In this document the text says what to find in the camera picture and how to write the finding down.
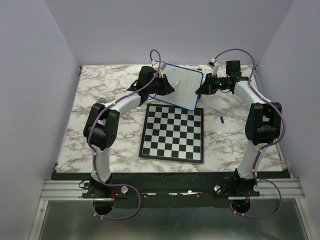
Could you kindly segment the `blue framed whiteboard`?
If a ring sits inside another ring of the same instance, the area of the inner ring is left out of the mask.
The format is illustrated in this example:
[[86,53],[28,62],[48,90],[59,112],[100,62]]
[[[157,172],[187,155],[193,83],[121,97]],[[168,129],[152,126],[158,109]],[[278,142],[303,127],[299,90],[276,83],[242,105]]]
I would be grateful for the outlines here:
[[151,94],[150,97],[176,107],[194,111],[199,98],[196,90],[203,83],[204,73],[201,70],[166,63],[163,74],[166,74],[171,86],[179,81],[179,84],[174,87],[175,92],[165,96]]

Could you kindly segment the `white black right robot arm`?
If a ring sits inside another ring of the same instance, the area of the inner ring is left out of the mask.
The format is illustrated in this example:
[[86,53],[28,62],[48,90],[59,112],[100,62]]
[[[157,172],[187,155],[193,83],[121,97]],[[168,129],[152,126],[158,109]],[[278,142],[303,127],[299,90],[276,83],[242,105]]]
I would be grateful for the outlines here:
[[229,90],[237,95],[249,108],[245,124],[247,145],[238,168],[229,183],[218,193],[243,196],[257,191],[257,171],[263,153],[279,138],[281,132],[282,106],[264,98],[251,84],[249,77],[243,76],[239,60],[226,62],[226,76],[219,77],[219,63],[213,58],[208,62],[212,72],[206,74],[204,83],[196,90],[197,95],[213,95],[218,90]]

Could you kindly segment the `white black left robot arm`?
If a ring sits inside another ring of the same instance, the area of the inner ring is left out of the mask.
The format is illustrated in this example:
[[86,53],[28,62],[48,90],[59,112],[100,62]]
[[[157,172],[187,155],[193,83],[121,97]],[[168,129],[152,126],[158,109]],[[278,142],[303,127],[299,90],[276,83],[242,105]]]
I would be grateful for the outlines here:
[[143,105],[149,95],[166,96],[175,91],[163,73],[161,64],[158,68],[142,66],[138,79],[126,90],[123,96],[109,103],[95,103],[89,112],[83,135],[92,152],[91,182],[93,191],[101,198],[110,194],[111,188],[122,184],[111,184],[110,148],[118,133],[120,118],[131,110]]

